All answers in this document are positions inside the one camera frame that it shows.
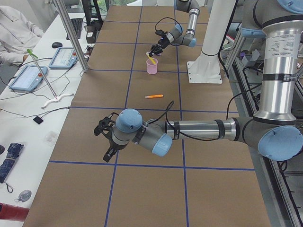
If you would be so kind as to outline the yellow marker pen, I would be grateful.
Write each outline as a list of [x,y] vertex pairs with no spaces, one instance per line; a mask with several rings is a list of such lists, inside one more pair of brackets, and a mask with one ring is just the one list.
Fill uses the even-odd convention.
[[148,57],[148,59],[149,59],[154,65],[157,64],[156,61],[149,55],[148,52],[146,52],[145,54],[146,54],[146,56]]

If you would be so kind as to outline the orange marker pen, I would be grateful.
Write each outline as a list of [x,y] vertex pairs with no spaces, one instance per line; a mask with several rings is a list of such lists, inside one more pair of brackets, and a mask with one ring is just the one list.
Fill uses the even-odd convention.
[[164,97],[163,94],[157,94],[157,95],[148,95],[148,96],[145,96],[145,99],[152,99],[152,98],[162,98]]

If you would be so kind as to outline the pink mesh pen holder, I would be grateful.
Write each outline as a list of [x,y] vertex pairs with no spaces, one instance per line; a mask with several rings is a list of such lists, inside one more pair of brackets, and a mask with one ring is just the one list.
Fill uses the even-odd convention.
[[148,74],[154,75],[157,73],[157,71],[158,71],[158,60],[157,59],[155,59],[155,58],[152,58],[152,60],[148,59],[146,61],[146,64],[147,64],[147,73]]

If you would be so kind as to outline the small black box device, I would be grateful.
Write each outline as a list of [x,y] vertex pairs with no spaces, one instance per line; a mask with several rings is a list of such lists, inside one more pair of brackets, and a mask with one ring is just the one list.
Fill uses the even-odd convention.
[[35,116],[35,117],[33,118],[33,121],[34,121],[35,123],[37,123],[38,125],[40,125],[40,124],[43,122],[43,119],[42,119],[41,117],[39,117],[39,116]]

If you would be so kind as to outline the black keyboard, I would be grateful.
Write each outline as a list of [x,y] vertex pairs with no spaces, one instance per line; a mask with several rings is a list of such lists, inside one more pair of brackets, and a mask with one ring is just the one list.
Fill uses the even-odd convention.
[[75,30],[77,38],[80,39],[82,28],[83,28],[83,19],[82,18],[72,18],[71,23]]

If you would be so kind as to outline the far teach pendant tablet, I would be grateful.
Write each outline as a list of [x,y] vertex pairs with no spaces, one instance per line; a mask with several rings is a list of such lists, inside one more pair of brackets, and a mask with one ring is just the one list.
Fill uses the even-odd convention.
[[76,52],[72,47],[60,47],[56,50],[51,62],[50,69],[65,70],[70,69],[78,60]]

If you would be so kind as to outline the teach pendant tablet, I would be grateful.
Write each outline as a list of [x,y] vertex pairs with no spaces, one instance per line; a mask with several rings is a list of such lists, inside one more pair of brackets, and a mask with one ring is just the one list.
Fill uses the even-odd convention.
[[35,65],[27,65],[24,67],[15,80],[9,85],[14,91],[31,92],[42,82],[43,76],[39,76],[39,69]]
[[60,47],[56,50],[51,62],[50,69],[65,70],[70,69],[78,60],[76,52],[72,47]]

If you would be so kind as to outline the brown paper table mat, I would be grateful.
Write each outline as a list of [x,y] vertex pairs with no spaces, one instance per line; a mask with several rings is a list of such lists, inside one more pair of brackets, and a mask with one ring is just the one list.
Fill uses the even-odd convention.
[[[191,84],[186,63],[200,46],[169,46],[158,73],[146,71],[154,28],[187,25],[173,7],[111,6],[24,223],[26,227],[268,227],[249,149],[229,140],[176,140],[159,157],[128,144],[103,161],[108,140],[94,128],[108,114],[137,109],[144,120],[237,116],[229,80]],[[145,99],[163,94],[162,98]]]

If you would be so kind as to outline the folded blue umbrella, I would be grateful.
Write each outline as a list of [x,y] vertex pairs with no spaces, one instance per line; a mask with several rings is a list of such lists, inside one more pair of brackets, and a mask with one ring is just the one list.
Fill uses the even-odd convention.
[[2,165],[0,166],[0,183],[5,183],[5,179],[8,176],[10,170],[12,169],[16,159],[24,147],[23,144],[11,143],[8,148],[8,153],[4,159]]

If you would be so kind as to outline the black computer mouse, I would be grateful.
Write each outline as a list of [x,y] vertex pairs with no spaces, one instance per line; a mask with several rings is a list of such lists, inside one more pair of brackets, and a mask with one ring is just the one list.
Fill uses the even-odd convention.
[[52,48],[56,49],[56,48],[60,48],[60,47],[62,47],[62,43],[60,43],[60,42],[52,43]]

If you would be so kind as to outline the near teach pendant tablet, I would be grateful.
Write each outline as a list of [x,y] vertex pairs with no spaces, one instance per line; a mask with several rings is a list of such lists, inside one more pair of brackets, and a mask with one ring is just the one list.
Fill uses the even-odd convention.
[[27,65],[24,67],[15,80],[9,85],[14,91],[31,92],[42,82],[43,76],[39,76],[39,69],[35,65]]

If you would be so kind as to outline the red bottle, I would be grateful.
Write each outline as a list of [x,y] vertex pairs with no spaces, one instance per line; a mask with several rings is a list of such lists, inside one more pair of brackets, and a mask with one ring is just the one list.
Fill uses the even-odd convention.
[[0,219],[11,221],[25,221],[29,208],[23,208],[10,204],[0,204]]

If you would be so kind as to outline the metal grabber stick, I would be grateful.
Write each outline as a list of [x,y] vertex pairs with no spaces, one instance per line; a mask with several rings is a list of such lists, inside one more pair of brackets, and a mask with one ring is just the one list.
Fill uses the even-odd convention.
[[38,76],[42,76],[44,81],[46,82],[47,86],[50,88],[52,95],[53,95],[53,99],[50,99],[48,101],[45,102],[45,104],[41,107],[42,109],[45,109],[50,103],[57,103],[59,101],[61,101],[63,98],[68,97],[68,96],[74,96],[74,94],[62,94],[62,95],[57,95],[56,92],[54,91],[54,89],[52,88],[50,82],[48,81],[48,79],[46,78],[45,73],[42,71],[42,68],[39,66],[38,62],[37,62],[37,56],[33,54],[32,49],[27,49],[27,52],[29,53],[29,55],[32,57],[36,67],[39,69],[40,73],[38,74]]

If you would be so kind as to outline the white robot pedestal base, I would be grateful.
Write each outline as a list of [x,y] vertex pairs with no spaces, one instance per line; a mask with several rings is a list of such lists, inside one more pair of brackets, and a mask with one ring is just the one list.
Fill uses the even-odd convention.
[[237,0],[214,0],[201,54],[187,62],[189,83],[222,84],[219,51]]

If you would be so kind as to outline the aluminium frame post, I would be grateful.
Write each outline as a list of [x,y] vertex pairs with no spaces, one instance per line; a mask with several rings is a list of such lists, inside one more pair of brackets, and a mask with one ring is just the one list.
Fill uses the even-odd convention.
[[80,46],[80,43],[78,41],[76,32],[73,28],[73,25],[71,23],[71,19],[69,17],[68,11],[65,7],[65,4],[63,2],[63,0],[53,0],[53,3],[55,5],[55,7],[57,8],[57,11],[59,13],[59,16],[61,18],[62,24],[65,28],[65,31],[67,33],[67,35],[69,36],[69,39],[71,41],[71,44],[76,52],[76,56],[78,58],[78,61],[80,62],[80,65],[82,67],[83,72],[87,72],[88,71],[88,64],[87,61],[84,57],[82,48]]

